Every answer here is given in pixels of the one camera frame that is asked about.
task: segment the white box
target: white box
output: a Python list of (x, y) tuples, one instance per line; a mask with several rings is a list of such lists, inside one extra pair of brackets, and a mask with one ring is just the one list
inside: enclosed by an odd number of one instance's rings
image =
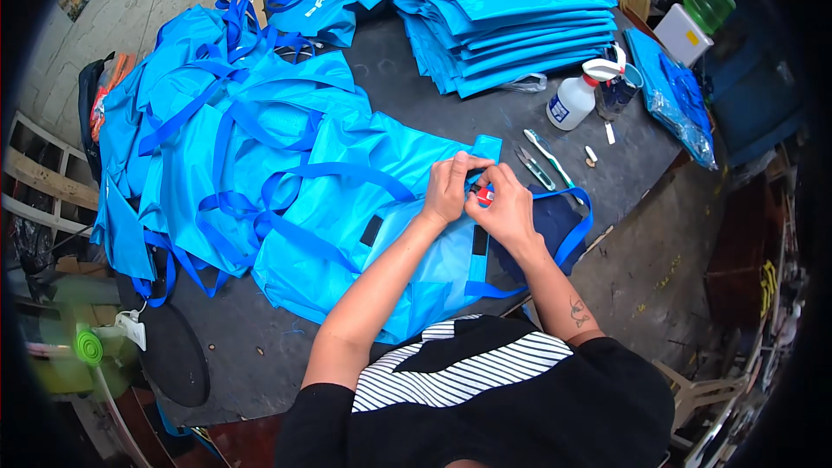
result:
[(691, 67), (714, 44), (681, 4), (674, 4), (653, 32), (686, 67)]

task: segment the floor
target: floor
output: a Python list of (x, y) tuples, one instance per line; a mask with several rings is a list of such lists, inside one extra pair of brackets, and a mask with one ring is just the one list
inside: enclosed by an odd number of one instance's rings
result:
[[(55, 5), (36, 42), (20, 109), (80, 148), (80, 69), (112, 50), (142, 58), (164, 22), (214, 1), (91, 0), (75, 23)], [(681, 368), (714, 336), (702, 273), (722, 220), (723, 182), (724, 174), (693, 163), (667, 174), (575, 267), (572, 281), (601, 327), (647, 359)]]
[(678, 371), (722, 332), (708, 318), (703, 273), (722, 221), (726, 179), (693, 162), (665, 174), (572, 272), (607, 335)]

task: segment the red lighter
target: red lighter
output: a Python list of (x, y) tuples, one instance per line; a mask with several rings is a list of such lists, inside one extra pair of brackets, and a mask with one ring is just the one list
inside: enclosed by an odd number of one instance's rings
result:
[(477, 201), (486, 206), (491, 206), (491, 203), (494, 201), (494, 192), (488, 188), (483, 188), (478, 184), (473, 184), (471, 185), (471, 191), (477, 196)]

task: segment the forearm tattoo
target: forearm tattoo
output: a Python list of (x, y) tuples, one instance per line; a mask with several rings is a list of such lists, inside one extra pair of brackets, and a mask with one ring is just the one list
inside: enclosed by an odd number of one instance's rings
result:
[(577, 301), (575, 301), (575, 302), (573, 302), (572, 299), (570, 298), (569, 299), (569, 305), (572, 306), (572, 312), (569, 314), (569, 316), (571, 316), (572, 319), (575, 321), (575, 325), (578, 328), (580, 328), (583, 325), (584, 322), (589, 320), (589, 315), (579, 314), (580, 312), (582, 312), (587, 307), (584, 307), (583, 300), (581, 300), (580, 298), (578, 298)]

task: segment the toothbrush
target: toothbrush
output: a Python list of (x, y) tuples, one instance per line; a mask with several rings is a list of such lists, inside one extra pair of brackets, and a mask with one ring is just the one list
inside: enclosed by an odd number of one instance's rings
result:
[[(537, 150), (540, 150), (540, 152), (543, 154), (543, 156), (544, 156), (546, 159), (548, 159), (548, 160), (549, 160), (549, 162), (552, 164), (552, 166), (553, 166), (553, 167), (555, 167), (555, 169), (557, 170), (557, 172), (561, 174), (561, 177), (563, 178), (563, 182), (566, 182), (566, 183), (567, 183), (567, 186), (568, 186), (570, 189), (574, 189), (574, 188), (575, 188), (575, 183), (574, 183), (574, 182), (572, 182), (572, 180), (571, 180), (571, 179), (569, 179), (569, 174), (567, 174), (567, 173), (566, 173), (566, 170), (564, 170), (564, 169), (563, 169), (563, 167), (561, 166), (561, 164), (560, 164), (559, 162), (557, 162), (557, 159), (555, 159), (555, 156), (551, 155), (548, 151), (546, 151), (546, 149), (545, 149), (543, 146), (541, 146), (541, 144), (540, 144), (540, 140), (541, 140), (540, 136), (538, 136), (538, 135), (534, 132), (534, 130), (529, 130), (529, 129), (525, 129), (525, 130), (523, 130), (523, 133), (526, 135), (526, 138), (527, 138), (529, 141), (531, 141), (531, 142), (532, 142), (532, 144), (533, 144), (534, 146), (536, 146), (536, 147), (537, 147)], [(581, 200), (580, 200), (580, 199), (578, 199), (577, 197), (575, 197), (575, 200), (578, 202), (578, 204), (583, 204), (583, 201), (581, 201)]]

